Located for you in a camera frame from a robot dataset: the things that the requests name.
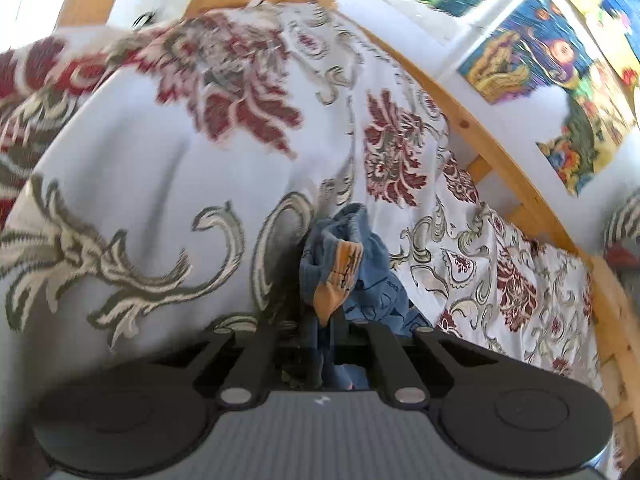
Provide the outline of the white floral bedspread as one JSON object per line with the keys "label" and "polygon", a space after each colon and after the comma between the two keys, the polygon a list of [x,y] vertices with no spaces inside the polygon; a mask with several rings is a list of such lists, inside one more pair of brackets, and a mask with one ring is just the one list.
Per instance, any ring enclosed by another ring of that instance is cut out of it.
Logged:
{"label": "white floral bedspread", "polygon": [[360,204],[349,314],[422,321],[601,389],[591,276],[478,196],[440,104],[313,3],[140,32],[70,29],[1,55],[1,474],[35,479],[27,409],[66,378],[208,326],[251,328],[295,247]]}

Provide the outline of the landscape wall drawing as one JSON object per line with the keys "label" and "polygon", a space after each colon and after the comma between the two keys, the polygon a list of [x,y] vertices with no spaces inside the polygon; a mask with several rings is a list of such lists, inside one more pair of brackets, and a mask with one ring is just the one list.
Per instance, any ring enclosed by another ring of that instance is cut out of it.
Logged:
{"label": "landscape wall drawing", "polygon": [[637,123],[639,0],[566,0],[599,54],[568,95],[561,134],[538,145],[567,192],[577,196],[610,162]]}

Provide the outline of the starry night wall drawing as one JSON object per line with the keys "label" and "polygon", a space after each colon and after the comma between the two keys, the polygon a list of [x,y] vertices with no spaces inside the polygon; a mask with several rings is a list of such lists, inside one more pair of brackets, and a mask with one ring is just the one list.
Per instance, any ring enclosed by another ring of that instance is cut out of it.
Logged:
{"label": "starry night wall drawing", "polygon": [[592,64],[552,0],[523,0],[462,62],[458,73],[489,104],[539,87],[577,88]]}

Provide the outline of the blue orange patterned pants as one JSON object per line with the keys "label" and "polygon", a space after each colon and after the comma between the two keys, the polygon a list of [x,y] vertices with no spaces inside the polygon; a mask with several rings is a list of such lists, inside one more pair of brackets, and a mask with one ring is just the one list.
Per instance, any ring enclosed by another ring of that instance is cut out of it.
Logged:
{"label": "blue orange patterned pants", "polygon": [[299,287],[312,309],[311,383],[322,389],[368,386],[362,366],[333,362],[330,319],[335,313],[343,313],[347,322],[378,322],[401,337],[431,325],[390,268],[390,253],[360,203],[314,222],[299,263]]}

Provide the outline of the bagged striped bedding bundle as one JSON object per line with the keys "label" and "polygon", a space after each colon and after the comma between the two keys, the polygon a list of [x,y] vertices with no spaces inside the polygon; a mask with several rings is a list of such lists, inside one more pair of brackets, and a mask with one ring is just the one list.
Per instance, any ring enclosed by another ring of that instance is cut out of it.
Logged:
{"label": "bagged striped bedding bundle", "polygon": [[604,258],[631,296],[639,295],[639,189],[614,211],[604,230]]}

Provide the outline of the wooden bed frame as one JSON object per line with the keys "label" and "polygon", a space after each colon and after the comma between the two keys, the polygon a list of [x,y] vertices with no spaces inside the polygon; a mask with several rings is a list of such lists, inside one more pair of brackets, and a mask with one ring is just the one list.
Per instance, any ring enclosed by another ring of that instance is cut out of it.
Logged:
{"label": "wooden bed frame", "polygon": [[[327,9],[337,7],[335,0],[268,0],[272,2],[315,1]],[[107,21],[115,0],[64,0],[56,24],[60,27],[97,25]],[[204,10],[244,6],[250,0],[191,0],[186,15]],[[400,52],[374,37],[373,42],[390,54],[416,78],[436,100],[454,132],[476,151],[468,170],[474,182],[495,172],[520,202],[508,215],[527,236],[548,236],[552,243],[574,252],[589,266],[592,275],[593,314],[598,352],[603,370],[603,385],[613,413],[616,434],[626,460],[639,456],[639,319],[625,289],[600,256],[590,256],[571,239],[549,204],[514,162],[499,141],[480,124],[450,92],[422,72]]]}

